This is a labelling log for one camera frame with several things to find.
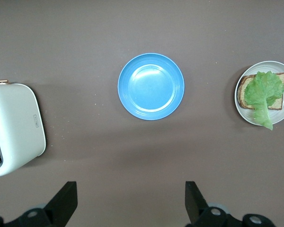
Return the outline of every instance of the green lettuce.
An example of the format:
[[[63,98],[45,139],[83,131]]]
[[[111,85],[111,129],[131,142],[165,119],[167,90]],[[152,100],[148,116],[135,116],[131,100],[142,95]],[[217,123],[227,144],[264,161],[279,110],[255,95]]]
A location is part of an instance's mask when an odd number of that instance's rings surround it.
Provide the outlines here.
[[[271,71],[258,72],[255,78],[246,86],[244,99],[248,105],[252,105],[255,121],[272,130],[268,107],[276,99],[281,98],[284,92],[284,84],[280,78]]]

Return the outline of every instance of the table surface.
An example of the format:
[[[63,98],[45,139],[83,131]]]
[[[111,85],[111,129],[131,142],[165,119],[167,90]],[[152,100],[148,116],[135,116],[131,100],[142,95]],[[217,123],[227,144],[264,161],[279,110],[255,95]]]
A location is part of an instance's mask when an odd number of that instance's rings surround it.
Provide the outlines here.
[[[185,80],[179,107],[157,121],[132,116],[117,92],[123,66],[147,52]],[[0,79],[34,90],[47,140],[0,177],[0,215],[11,221],[76,181],[67,226],[181,227],[195,181],[235,218],[284,227],[284,120],[270,131],[234,104],[261,61],[284,63],[284,0],[0,1]]]

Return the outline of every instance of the bread crust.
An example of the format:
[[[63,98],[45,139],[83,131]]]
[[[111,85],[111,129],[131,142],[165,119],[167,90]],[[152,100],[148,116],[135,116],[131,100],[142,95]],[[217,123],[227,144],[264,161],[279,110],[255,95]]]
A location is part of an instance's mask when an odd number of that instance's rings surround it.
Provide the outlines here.
[[[280,77],[281,75],[283,75],[283,74],[284,74],[284,72],[276,73],[276,75],[278,75],[279,77]],[[241,79],[241,81],[240,81],[240,83],[239,83],[238,92],[237,92],[237,100],[238,100],[239,105],[240,105],[242,108],[244,108],[244,109],[250,109],[250,110],[253,110],[253,109],[254,109],[251,105],[247,105],[247,104],[246,104],[246,102],[245,102],[245,100],[244,100],[244,92],[245,92],[245,88],[246,88],[247,84],[249,83],[249,82],[248,82],[248,83],[246,84],[246,82],[247,82],[248,80],[251,81],[255,76],[256,76],[255,74],[253,74],[253,75],[248,75],[248,76],[244,76],[244,77],[242,77],[242,79]],[[270,110],[282,110],[282,107],[283,107],[283,95],[282,95],[282,97],[280,98],[279,101],[280,101],[280,106],[279,106],[279,107],[273,107],[273,105],[272,105],[272,106],[269,106],[268,109],[270,109]]]

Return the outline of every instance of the toast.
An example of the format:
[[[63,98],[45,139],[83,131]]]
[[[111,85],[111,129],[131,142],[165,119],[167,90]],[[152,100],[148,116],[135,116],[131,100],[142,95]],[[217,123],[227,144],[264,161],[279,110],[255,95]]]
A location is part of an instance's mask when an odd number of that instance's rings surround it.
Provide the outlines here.
[[[284,84],[284,72],[276,73],[276,75],[280,78],[280,80]],[[239,105],[244,109],[250,109],[250,110],[254,109],[253,106],[247,105],[244,99],[245,88],[254,79],[254,77],[255,75],[249,75],[249,76],[242,77],[239,88],[238,88],[238,93],[237,93],[238,102],[239,102]],[[274,102],[274,104],[269,106],[268,109],[269,110],[282,110],[282,107],[283,107],[283,95],[281,98],[278,98]]]

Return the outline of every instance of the toaster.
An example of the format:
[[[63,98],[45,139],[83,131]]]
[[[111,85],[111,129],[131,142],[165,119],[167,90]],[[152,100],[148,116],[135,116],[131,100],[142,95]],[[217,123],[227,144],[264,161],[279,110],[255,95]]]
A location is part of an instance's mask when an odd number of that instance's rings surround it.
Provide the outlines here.
[[[45,133],[34,92],[0,80],[0,176],[45,151]]]

